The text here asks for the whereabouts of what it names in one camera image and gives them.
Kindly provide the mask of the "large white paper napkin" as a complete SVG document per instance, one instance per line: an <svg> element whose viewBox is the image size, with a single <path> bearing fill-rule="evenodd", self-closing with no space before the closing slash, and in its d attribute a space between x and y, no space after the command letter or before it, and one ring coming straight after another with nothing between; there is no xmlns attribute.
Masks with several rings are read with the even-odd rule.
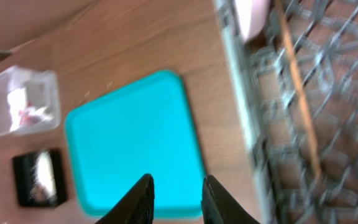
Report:
<svg viewBox="0 0 358 224"><path fill-rule="evenodd" d="M20 128L24 110L27 107L26 87L16 88L7 95L9 114L11 116L10 132Z"/></svg>

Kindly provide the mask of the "red snack wrapper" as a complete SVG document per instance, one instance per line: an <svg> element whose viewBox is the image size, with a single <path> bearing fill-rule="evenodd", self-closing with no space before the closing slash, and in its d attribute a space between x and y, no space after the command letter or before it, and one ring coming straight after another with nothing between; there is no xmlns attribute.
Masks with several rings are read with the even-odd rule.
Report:
<svg viewBox="0 0 358 224"><path fill-rule="evenodd" d="M39 122L34 109L21 110L19 112L19 126L30 126Z"/></svg>

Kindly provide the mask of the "large white plate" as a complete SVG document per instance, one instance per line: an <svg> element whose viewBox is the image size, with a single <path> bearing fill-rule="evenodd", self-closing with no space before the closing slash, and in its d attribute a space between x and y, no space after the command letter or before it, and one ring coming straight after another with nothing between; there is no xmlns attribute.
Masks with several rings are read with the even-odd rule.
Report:
<svg viewBox="0 0 358 224"><path fill-rule="evenodd" d="M259 35L270 11L271 0L234 0L239 34L244 43Z"/></svg>

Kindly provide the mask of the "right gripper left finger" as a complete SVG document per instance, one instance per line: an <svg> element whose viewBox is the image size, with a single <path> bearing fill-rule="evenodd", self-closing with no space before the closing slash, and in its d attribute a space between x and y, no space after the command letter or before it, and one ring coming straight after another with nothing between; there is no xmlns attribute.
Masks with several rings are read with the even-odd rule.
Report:
<svg viewBox="0 0 358 224"><path fill-rule="evenodd" d="M95 224L152 224L154 199L154 179L150 174L144 174Z"/></svg>

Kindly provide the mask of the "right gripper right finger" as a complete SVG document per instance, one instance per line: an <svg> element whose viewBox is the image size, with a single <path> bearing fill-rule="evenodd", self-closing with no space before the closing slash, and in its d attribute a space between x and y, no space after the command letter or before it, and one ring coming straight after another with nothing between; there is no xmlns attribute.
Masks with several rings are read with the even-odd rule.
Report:
<svg viewBox="0 0 358 224"><path fill-rule="evenodd" d="M210 174L203 181L201 208L204 224L259 224Z"/></svg>

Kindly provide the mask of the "wooden chopstick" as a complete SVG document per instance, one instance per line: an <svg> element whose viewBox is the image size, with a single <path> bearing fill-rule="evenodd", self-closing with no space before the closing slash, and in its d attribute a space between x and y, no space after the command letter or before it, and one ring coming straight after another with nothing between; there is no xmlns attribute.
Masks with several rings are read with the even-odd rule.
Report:
<svg viewBox="0 0 358 224"><path fill-rule="evenodd" d="M289 63L289 69L296 95L298 97L298 107L303 120L303 126L307 135L308 148L310 155L310 164L313 170L314 178L319 180L322 174L322 170L318 157L318 141L314 131L313 122L311 119L310 108L307 102L306 92L303 88L303 82L301 79L300 71L298 68L297 60L295 57L294 46L291 40L291 33L287 25L285 17L285 11L281 0L274 0L275 10L278 14L278 20L280 28L282 30L282 40L285 47L287 60Z"/></svg>

